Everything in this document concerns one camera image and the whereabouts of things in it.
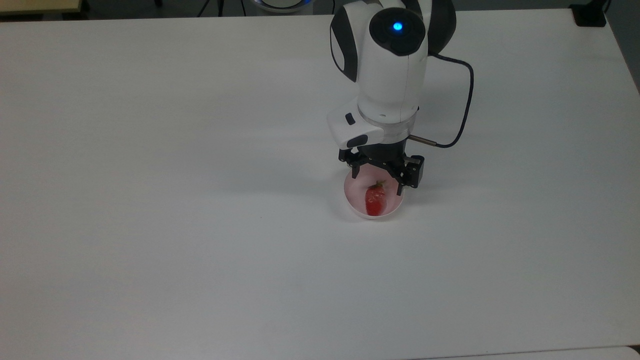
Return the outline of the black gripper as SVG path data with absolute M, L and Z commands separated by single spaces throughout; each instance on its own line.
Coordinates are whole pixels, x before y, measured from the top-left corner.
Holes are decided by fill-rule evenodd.
M 373 166 L 389 175 L 395 182 L 395 194 L 400 197 L 403 187 L 417 188 L 423 177 L 425 157 L 407 156 L 406 140 L 393 144 L 362 145 L 355 153 L 352 149 L 341 149 L 338 160 L 350 167 L 350 177 L 356 179 L 361 169 Z

